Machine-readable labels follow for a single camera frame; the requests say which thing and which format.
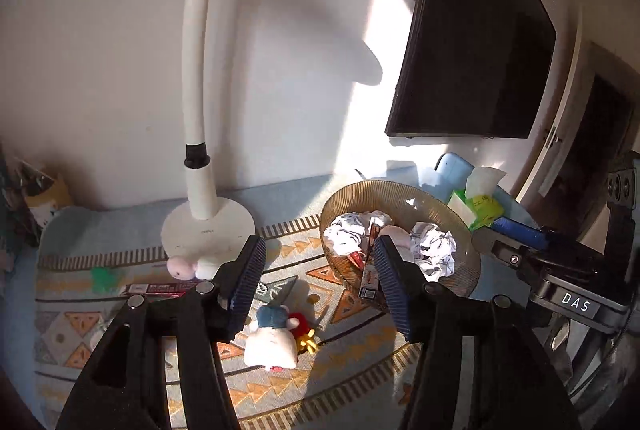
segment ribbed blue pad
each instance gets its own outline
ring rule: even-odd
[[[228,308],[230,316],[226,327],[231,337],[234,337],[244,327],[251,303],[254,300],[255,290],[258,282],[260,282],[262,271],[264,270],[266,255],[267,250],[264,240],[259,238],[249,258],[249,262],[244,267],[242,276],[238,280],[238,286],[229,300]]]
[[[544,233],[528,225],[516,222],[515,220],[507,219],[506,217],[495,219],[491,225],[491,229],[539,251],[545,251],[549,247]]]
[[[389,307],[396,329],[404,334],[406,339],[410,339],[409,298],[404,293],[404,289],[402,289],[385,246],[380,241],[376,241],[373,246],[373,262],[378,271],[378,278],[382,285],[382,292],[385,294],[386,305]]]

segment amber ribbed bowl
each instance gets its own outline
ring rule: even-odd
[[[391,181],[361,181],[336,191],[326,201],[320,215],[324,254],[335,275],[352,294],[358,295],[362,271],[346,256],[334,254],[325,243],[323,233],[338,215],[375,209],[390,215],[395,225],[408,232],[416,222],[434,222],[441,230],[450,231],[458,247],[453,255],[455,271],[452,276],[441,278],[439,283],[465,298],[476,288],[480,278],[480,255],[471,244],[471,233],[459,216],[446,204],[418,188]],[[385,305],[384,299],[375,303]]]

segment tv screen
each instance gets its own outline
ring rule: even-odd
[[[555,41],[540,0],[416,0],[386,134],[528,137]]]

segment white lamp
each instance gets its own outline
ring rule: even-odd
[[[218,267],[235,259],[247,237],[255,232],[254,219],[241,204],[217,196],[213,164],[207,154],[202,82],[208,6],[209,0],[184,1],[182,114],[188,201],[167,216],[161,232],[169,257],[182,257],[189,263],[206,261],[207,265],[196,269],[199,279],[213,278]]]

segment blue table surface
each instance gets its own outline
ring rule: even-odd
[[[420,188],[446,203],[452,190],[464,188],[461,175],[447,175],[433,169],[418,170],[415,166],[393,169],[374,178],[392,180]],[[252,214],[256,226],[270,225],[319,213],[326,200],[341,187],[361,180],[353,175],[323,175],[245,190],[220,192],[243,204]],[[504,191],[494,197],[502,204],[505,215],[535,227],[529,214]],[[74,251],[114,251],[113,233],[131,247],[155,245],[160,240],[162,222],[167,214],[183,199],[161,201],[143,206],[112,211],[90,211],[82,207],[68,207],[47,227],[40,250],[55,253],[56,247]],[[494,258],[482,255],[482,271],[471,298],[489,301],[496,294],[504,294],[526,305],[529,287],[517,280],[513,270]],[[37,418],[42,420],[37,402],[34,380],[33,342],[35,339],[35,274],[36,252],[26,250],[17,260],[0,309],[2,366],[16,390]]]

